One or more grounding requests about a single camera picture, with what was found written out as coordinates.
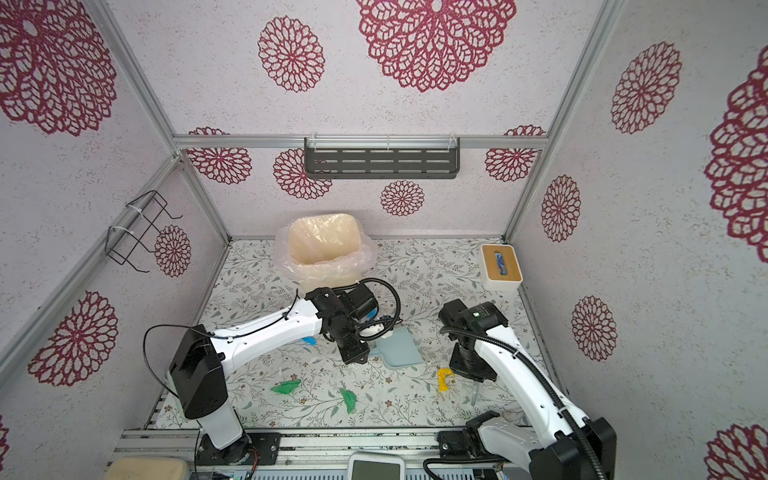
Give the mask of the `cream trash bin with bag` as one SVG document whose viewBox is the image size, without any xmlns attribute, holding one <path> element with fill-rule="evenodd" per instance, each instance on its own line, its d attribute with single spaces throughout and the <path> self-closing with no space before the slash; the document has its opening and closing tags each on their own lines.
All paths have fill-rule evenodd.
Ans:
<svg viewBox="0 0 768 480">
<path fill-rule="evenodd" d="M 303 293 L 354 284 L 377 257 L 377 244 L 345 213 L 299 218 L 275 236 L 275 267 Z"/>
</svg>

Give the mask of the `pale blue plastic dustpan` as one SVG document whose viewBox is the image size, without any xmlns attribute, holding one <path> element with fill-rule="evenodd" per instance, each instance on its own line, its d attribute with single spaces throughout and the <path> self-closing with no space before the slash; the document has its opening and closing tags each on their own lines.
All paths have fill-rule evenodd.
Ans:
<svg viewBox="0 0 768 480">
<path fill-rule="evenodd" d="M 392 370 L 423 363 L 414 338 L 405 327 L 395 328 L 387 336 L 377 339 L 375 351 L 384 366 Z"/>
</svg>

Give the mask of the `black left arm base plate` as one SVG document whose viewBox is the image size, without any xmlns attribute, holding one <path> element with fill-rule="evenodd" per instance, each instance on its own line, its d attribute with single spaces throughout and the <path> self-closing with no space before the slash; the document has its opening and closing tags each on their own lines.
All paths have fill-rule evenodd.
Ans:
<svg viewBox="0 0 768 480">
<path fill-rule="evenodd" d="M 217 449 L 208 434 L 196 447 L 193 463 L 197 466 L 275 465 L 280 448 L 280 433 L 248 433 L 232 445 Z"/>
</svg>

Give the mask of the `yellow paper scrap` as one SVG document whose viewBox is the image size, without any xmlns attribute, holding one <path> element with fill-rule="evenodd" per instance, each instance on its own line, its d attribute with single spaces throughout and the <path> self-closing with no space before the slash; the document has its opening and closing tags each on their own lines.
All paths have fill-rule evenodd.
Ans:
<svg viewBox="0 0 768 480">
<path fill-rule="evenodd" d="M 437 372 L 437 379 L 438 379 L 437 391 L 439 393 L 448 392 L 455 383 L 455 381 L 453 380 L 453 377 L 454 377 L 454 372 L 450 368 L 439 369 Z"/>
</svg>

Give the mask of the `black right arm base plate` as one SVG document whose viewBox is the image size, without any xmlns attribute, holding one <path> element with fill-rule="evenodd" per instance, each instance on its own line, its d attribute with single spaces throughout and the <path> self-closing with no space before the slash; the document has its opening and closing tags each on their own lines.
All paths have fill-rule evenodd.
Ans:
<svg viewBox="0 0 768 480">
<path fill-rule="evenodd" d="M 439 457 L 449 460 L 470 460 L 480 457 L 480 447 L 468 428 L 441 430 L 437 433 Z"/>
</svg>

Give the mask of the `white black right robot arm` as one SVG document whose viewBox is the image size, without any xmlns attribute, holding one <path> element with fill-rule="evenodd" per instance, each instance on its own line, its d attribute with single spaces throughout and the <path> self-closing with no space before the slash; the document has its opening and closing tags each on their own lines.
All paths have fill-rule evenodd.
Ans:
<svg viewBox="0 0 768 480">
<path fill-rule="evenodd" d="M 610 423 L 589 416 L 571 402 L 539 368 L 492 303 L 474 307 L 460 300 L 443 305 L 441 331 L 454 343 L 449 367 L 478 383 L 501 383 L 522 408 L 527 425 L 496 411 L 467 421 L 462 430 L 438 433 L 434 466 L 491 464 L 500 479 L 612 479 L 617 434 Z"/>
</svg>

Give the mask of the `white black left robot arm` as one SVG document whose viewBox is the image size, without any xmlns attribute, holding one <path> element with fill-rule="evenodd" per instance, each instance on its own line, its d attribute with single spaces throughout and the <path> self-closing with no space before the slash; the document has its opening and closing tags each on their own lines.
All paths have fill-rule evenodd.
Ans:
<svg viewBox="0 0 768 480">
<path fill-rule="evenodd" d="M 142 357 L 154 380 L 176 397 L 185 418 L 197 422 L 207 448 L 223 458 L 245 452 L 252 443 L 229 400 L 232 373 L 286 344 L 317 336 L 337 346 L 344 364 L 365 364 L 369 343 L 392 331 L 401 322 L 401 311 L 395 287 L 368 277 L 296 295 L 288 307 L 234 327 L 209 331 L 202 324 L 153 325 L 144 332 Z M 167 381 L 152 370 L 147 353 L 149 334 L 161 328 L 184 331 Z"/>
</svg>

